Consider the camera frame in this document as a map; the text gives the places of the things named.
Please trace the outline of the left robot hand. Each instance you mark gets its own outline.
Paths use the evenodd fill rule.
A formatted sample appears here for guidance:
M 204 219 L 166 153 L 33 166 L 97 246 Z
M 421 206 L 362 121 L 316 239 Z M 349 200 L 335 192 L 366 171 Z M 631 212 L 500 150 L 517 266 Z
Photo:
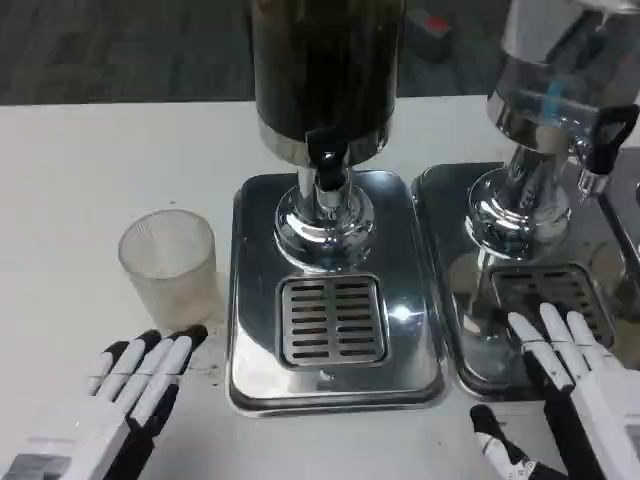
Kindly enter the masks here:
M 100 353 L 84 390 L 52 406 L 28 435 L 4 479 L 136 479 L 207 339 L 194 325 L 164 336 L 147 330 Z

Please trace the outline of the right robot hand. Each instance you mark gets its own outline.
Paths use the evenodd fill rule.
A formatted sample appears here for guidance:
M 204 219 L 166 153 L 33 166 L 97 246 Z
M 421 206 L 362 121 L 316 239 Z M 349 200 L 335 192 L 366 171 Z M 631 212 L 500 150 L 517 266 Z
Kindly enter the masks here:
M 543 302 L 537 330 L 507 316 L 565 469 L 536 460 L 509 440 L 493 410 L 470 410 L 481 453 L 503 479 L 636 479 L 639 476 L 639 373 L 596 339 L 583 314 Z

